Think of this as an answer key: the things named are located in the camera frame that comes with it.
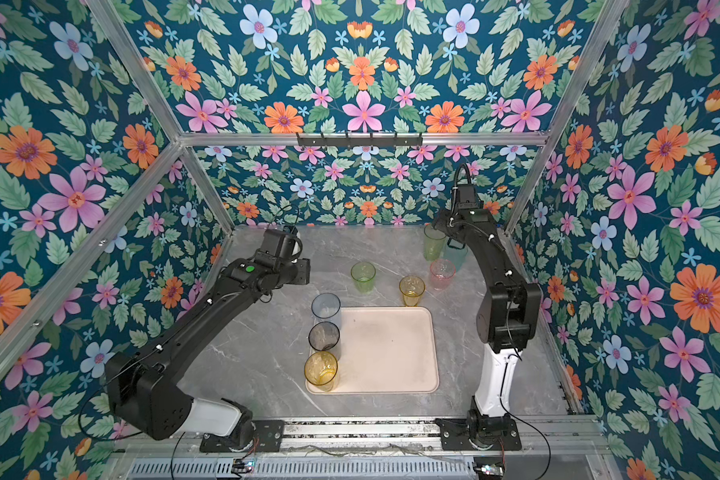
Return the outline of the yellow tall glass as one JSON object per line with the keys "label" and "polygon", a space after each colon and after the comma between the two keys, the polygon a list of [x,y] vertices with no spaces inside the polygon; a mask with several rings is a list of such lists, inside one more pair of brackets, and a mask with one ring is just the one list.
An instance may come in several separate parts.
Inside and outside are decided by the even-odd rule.
{"label": "yellow tall glass", "polygon": [[329,392],[337,382],[338,360],[329,351],[316,351],[306,360],[303,371],[309,386]]}

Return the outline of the teal short glass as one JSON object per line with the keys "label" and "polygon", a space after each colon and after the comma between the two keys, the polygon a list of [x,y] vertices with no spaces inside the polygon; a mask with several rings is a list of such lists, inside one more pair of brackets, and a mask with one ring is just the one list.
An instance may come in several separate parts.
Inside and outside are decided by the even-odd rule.
{"label": "teal short glass", "polygon": [[449,261],[456,271],[460,270],[467,257],[468,248],[459,242],[447,242],[442,258]]}

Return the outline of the light green tall glass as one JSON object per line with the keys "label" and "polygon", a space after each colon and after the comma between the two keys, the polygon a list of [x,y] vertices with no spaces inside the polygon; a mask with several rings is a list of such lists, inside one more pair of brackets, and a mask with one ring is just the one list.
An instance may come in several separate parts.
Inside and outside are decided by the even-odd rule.
{"label": "light green tall glass", "polygon": [[432,224],[424,227],[423,256],[429,262],[438,260],[446,243],[445,233],[437,230]]}

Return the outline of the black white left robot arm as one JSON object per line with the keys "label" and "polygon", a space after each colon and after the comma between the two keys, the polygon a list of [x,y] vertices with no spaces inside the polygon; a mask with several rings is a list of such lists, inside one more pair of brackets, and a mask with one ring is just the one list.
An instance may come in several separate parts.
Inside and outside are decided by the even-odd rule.
{"label": "black white left robot arm", "polygon": [[105,366],[112,415],[154,440],[177,433],[208,435],[232,450],[253,441],[250,409],[230,399],[193,397],[179,388],[186,371],[235,317],[285,285],[306,285],[308,259],[238,259],[224,268],[212,289],[136,353],[114,355]]}

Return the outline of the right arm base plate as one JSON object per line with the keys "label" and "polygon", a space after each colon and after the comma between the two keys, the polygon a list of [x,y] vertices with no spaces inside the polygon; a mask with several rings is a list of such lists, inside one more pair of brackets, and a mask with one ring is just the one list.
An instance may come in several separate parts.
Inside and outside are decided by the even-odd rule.
{"label": "right arm base plate", "polygon": [[440,443],[444,451],[520,451],[522,442],[517,424],[510,417],[482,420],[437,418]]}

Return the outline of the grey tall glass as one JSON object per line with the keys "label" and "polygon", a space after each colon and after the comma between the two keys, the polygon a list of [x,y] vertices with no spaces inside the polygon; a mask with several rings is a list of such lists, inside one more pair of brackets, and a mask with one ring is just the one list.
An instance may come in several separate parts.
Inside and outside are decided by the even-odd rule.
{"label": "grey tall glass", "polygon": [[308,334],[308,343],[314,351],[329,352],[336,358],[340,357],[340,341],[340,328],[329,321],[315,324]]}

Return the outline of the beige plastic tray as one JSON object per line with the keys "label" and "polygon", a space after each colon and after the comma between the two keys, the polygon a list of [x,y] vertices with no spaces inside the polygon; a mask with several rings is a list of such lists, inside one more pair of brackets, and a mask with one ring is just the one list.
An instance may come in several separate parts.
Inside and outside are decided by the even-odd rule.
{"label": "beige plastic tray", "polygon": [[423,307],[348,307],[341,313],[336,378],[316,395],[430,394],[439,386],[431,312]]}

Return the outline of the green short glass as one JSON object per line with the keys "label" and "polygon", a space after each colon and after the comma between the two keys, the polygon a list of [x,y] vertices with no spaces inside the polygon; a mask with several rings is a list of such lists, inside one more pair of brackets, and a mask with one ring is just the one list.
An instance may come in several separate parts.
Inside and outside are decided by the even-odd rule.
{"label": "green short glass", "polygon": [[368,294],[373,291],[376,278],[376,268],[368,261],[360,261],[355,263],[350,275],[355,288],[362,294]]}

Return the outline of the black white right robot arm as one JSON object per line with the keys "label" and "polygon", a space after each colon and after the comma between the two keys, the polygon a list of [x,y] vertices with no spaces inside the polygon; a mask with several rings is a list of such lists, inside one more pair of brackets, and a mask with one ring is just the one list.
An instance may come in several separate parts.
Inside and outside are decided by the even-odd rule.
{"label": "black white right robot arm", "polygon": [[466,437],[479,449],[509,446],[517,438],[517,419],[509,405],[513,377],[521,353],[536,334],[541,288],[516,270],[487,212],[443,209],[434,228],[467,247],[486,287],[476,314],[483,364],[466,417]]}

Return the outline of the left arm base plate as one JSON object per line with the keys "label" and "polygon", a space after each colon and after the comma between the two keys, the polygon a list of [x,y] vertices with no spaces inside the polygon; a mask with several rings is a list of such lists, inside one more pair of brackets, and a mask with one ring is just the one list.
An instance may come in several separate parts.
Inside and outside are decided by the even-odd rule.
{"label": "left arm base plate", "polygon": [[204,434],[201,453],[271,453],[278,452],[284,438],[282,420],[246,420],[230,435]]}

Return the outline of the blue tall glass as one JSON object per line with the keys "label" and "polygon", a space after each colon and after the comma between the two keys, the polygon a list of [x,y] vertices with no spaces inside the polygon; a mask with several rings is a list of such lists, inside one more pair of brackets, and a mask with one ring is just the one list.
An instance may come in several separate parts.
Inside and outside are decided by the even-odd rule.
{"label": "blue tall glass", "polygon": [[311,303],[311,312],[316,323],[340,323],[342,303],[334,293],[321,293]]}

